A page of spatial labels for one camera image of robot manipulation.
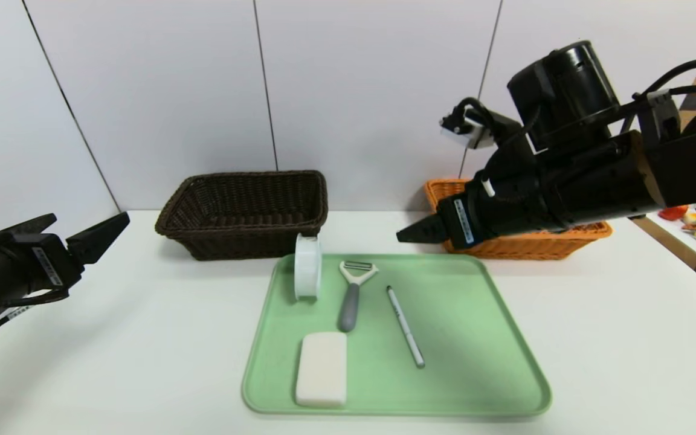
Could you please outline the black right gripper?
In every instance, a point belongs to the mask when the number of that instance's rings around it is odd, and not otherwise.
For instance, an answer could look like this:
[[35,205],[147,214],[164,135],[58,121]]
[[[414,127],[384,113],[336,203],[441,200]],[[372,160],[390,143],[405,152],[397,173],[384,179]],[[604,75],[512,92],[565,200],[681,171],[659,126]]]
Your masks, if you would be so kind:
[[396,233],[398,242],[471,248],[497,237],[543,231],[550,226],[550,177],[539,170],[480,170],[458,195]]

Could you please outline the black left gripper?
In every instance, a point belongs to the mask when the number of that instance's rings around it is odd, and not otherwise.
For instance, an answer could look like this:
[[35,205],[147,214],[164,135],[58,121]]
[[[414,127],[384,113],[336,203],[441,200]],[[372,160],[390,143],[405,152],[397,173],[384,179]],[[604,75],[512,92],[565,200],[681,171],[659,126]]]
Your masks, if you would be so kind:
[[41,290],[39,303],[68,297],[85,265],[96,264],[130,223],[122,212],[66,239],[41,234],[56,222],[43,214],[0,230],[0,303],[24,303]]

